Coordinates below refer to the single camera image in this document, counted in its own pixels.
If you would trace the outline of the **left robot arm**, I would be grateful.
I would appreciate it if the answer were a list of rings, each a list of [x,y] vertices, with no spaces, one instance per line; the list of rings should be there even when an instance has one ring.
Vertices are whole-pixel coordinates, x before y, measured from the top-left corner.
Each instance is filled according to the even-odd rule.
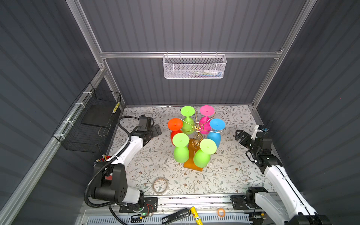
[[[120,124],[123,119],[136,119],[139,125],[129,132]],[[145,115],[138,118],[122,116],[118,119],[118,126],[127,134],[127,141],[109,159],[94,166],[94,175],[84,192],[84,202],[89,207],[101,208],[119,204],[140,209],[144,206],[143,191],[128,185],[126,167],[151,139],[162,132],[154,119]]]

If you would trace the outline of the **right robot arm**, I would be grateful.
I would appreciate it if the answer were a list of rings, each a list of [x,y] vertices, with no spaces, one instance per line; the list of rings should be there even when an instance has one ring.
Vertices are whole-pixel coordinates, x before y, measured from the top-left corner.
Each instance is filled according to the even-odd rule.
[[[264,187],[249,187],[242,204],[249,209],[262,209],[276,225],[330,225],[329,218],[305,200],[281,161],[272,154],[268,131],[263,125],[257,125],[252,135],[237,130],[235,140],[247,149],[247,158],[271,182],[283,204],[277,203]]]

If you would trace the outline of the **gold wire wine glass rack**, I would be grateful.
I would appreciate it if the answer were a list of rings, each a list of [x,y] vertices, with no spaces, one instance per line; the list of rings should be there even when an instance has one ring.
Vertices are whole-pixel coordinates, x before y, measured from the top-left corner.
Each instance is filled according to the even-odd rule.
[[[188,136],[194,135],[188,144],[189,159],[184,163],[184,167],[202,171],[220,146],[221,133],[226,127],[225,122],[214,117],[215,110],[211,106],[203,106],[200,109],[202,115],[200,119],[193,108],[184,107],[181,114],[185,117],[182,120],[182,132]]]

